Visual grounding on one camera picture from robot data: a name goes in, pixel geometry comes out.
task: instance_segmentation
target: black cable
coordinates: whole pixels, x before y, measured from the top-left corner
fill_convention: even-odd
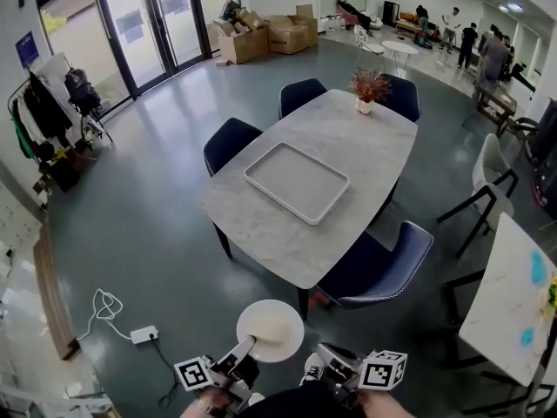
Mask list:
[[[160,351],[160,348],[158,347],[157,342],[155,342],[153,337],[154,336],[152,334],[149,335],[149,338],[151,339],[151,343],[155,347],[155,350],[157,350],[160,359],[163,360],[164,364],[172,371],[172,376],[174,377],[174,384],[172,385],[171,389],[168,391],[168,393],[165,396],[162,396],[158,400],[158,406],[160,408],[168,408],[171,405],[174,396],[176,395],[176,389],[180,385],[180,381],[178,380],[178,376],[176,375],[176,370],[174,370],[174,367],[163,356],[163,353]]]

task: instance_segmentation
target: gray floor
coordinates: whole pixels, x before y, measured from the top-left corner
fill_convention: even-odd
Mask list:
[[[209,179],[202,150],[229,117],[260,129],[277,122],[285,84],[316,77],[329,88],[347,90],[357,55],[350,45],[321,40],[319,48],[292,57],[269,55],[226,68],[207,62],[118,114],[108,124],[116,146],[104,151],[78,186],[50,201],[54,258],[76,332],[86,330],[91,296],[102,287],[124,303],[116,321],[120,329],[155,325],[160,346],[174,363],[201,354],[219,357],[230,349],[239,315],[256,300],[296,306],[293,286],[234,246],[235,260],[226,257],[198,208]],[[372,68],[373,60],[363,53],[359,64]],[[325,340],[362,352],[409,353],[405,380],[394,394],[417,416],[458,415],[464,407],[506,395],[478,377],[487,364],[446,370],[442,345],[414,339],[447,324],[443,282],[487,263],[492,233],[479,236],[462,259],[453,257],[477,219],[472,210],[440,226],[435,219],[470,195],[473,163],[494,126],[471,118],[461,127],[472,110],[468,97],[418,71],[407,75],[418,86],[423,110],[418,137],[393,202],[370,231],[392,246],[401,221],[409,219],[435,236],[432,251],[396,300],[360,310],[311,310],[299,352],[284,363],[260,367],[256,387],[263,394],[296,386],[305,358]],[[520,175],[515,219],[536,232],[550,218],[534,203],[531,170],[518,144],[508,135],[503,147]],[[150,344],[134,347],[98,323],[83,349],[124,418],[177,417],[191,399],[180,388],[170,408],[158,409],[171,373]]]

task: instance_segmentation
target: ceiling light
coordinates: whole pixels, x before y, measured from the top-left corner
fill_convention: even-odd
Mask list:
[[[520,6],[519,4],[516,3],[509,3],[508,5],[508,9],[509,10],[513,10],[514,12],[522,12],[522,6]]]

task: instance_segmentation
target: white cable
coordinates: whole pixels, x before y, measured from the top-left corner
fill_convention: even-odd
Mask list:
[[[101,293],[102,294],[102,302],[103,302],[103,307],[97,311],[97,295]],[[117,310],[113,311],[112,310],[112,306],[114,304],[117,304]],[[126,339],[126,340],[131,340],[130,336],[126,336],[125,334],[120,333],[120,331],[114,326],[114,324],[111,322],[111,320],[116,318],[116,315],[118,313],[120,313],[122,310],[124,309],[124,304],[118,299],[118,297],[112,295],[111,293],[107,293],[105,291],[103,291],[102,289],[98,289],[95,292],[95,295],[93,296],[93,315],[89,318],[89,322],[87,323],[87,333],[85,333],[83,336],[77,338],[77,340],[82,340],[83,338],[89,336],[91,334],[91,328],[93,326],[93,323],[95,323],[96,319],[99,320],[104,320],[108,325],[110,325],[112,327],[112,329],[122,338]],[[102,315],[103,311],[108,311],[109,314],[107,315]]]

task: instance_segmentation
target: power strip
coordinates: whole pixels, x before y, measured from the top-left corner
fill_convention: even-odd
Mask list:
[[[149,342],[152,339],[158,339],[158,330],[151,325],[150,327],[141,328],[140,330],[132,331],[130,333],[131,341],[134,344],[142,344]]]

